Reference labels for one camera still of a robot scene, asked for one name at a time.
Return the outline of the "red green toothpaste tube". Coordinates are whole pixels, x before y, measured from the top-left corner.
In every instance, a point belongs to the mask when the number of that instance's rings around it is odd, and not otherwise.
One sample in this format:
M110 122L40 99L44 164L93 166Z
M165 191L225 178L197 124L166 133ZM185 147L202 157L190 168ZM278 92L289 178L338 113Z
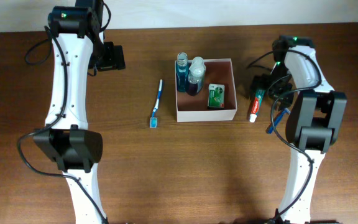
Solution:
M264 95L265 95L265 90L256 89L256 91L254 93L254 97L252 99L252 106L250 107L249 121L251 123L254 123L258 117L258 113L259 113L260 106L262 104Z

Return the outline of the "blue disposable razor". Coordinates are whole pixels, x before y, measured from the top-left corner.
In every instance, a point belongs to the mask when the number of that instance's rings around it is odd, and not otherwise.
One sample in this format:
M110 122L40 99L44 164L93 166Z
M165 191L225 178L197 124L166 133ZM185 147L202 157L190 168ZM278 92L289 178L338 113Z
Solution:
M289 115L290 114L290 110L288 108L284 108L282 109L278 115L276 115L276 117L274 117L273 122L270 123L270 125L268 126L268 128L266 129L266 133L267 134L272 134L273 133L273 126L277 127L277 125L281 122L282 118L285 115Z

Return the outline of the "green soap box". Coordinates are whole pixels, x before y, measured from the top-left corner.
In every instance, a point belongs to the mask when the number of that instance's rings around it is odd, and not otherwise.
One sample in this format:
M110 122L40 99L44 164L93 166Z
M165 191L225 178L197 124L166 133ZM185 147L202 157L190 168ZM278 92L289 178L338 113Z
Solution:
M225 85L209 84L208 85L208 108L211 110L224 109Z

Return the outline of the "teal mouthwash bottle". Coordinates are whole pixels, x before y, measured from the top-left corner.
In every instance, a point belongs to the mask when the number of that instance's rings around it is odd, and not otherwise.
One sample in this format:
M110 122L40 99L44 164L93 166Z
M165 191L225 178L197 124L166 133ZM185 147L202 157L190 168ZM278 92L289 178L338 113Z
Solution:
M181 52L177 55L177 62L176 62L177 91L179 92L186 92L185 85L188 76L188 71L189 71L188 56L186 53Z

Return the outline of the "blue white toothbrush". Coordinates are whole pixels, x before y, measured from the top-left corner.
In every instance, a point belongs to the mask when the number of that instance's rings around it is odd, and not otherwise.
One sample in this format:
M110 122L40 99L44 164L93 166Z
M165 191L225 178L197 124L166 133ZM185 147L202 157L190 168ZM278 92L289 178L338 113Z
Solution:
M155 129L158 126L158 119L155 116L155 114L159 108L160 99L161 99L161 95L162 95L162 88L163 88L163 80L160 79L159 84L158 84L157 97L156 97L155 105L152 110L152 114L150 117L150 123L149 123L149 128L152 128L152 129Z

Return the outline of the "clear purple liquid bottle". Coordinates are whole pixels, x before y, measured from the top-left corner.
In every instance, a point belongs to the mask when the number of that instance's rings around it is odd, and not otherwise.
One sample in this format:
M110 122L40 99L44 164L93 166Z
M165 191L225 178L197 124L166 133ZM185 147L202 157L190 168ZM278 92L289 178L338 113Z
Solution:
M206 66L202 57L195 57L189 67L189 74L187 78L186 92L191 95L197 95L202 87L204 75L206 73Z

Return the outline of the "white cardboard box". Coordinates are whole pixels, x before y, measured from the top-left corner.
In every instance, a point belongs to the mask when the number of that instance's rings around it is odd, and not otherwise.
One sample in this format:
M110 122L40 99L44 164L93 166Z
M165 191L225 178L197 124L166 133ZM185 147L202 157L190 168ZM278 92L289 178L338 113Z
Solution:
M206 59L204 64L206 65L204 83L197 95L175 92L177 122L231 121L234 119L237 112L237 96L232 60L229 58ZM224 108L221 110L208 108L210 84L225 86Z

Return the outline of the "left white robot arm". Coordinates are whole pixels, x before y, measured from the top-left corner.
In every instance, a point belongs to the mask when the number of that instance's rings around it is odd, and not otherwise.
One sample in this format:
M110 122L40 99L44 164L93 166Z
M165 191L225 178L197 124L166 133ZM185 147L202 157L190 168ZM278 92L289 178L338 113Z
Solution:
M30 134L35 144L67 180L76 223L107 223L98 187L103 138L88 129L86 86L94 73L126 67L123 49L106 42L104 1L76 1L55 6L45 31L54 57L52 98L45 126Z

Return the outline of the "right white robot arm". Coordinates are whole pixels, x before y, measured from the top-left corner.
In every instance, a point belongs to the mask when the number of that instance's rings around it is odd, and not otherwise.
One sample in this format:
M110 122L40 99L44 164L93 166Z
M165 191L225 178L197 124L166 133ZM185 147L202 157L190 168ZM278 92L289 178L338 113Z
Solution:
M290 148L290 168L284 196L268 223L311 223L318 170L337 141L347 98L325 79L311 39L281 35L269 53L275 65L252 81L249 119L256 120L265 96L273 101L271 111L290 111L285 135L279 137Z

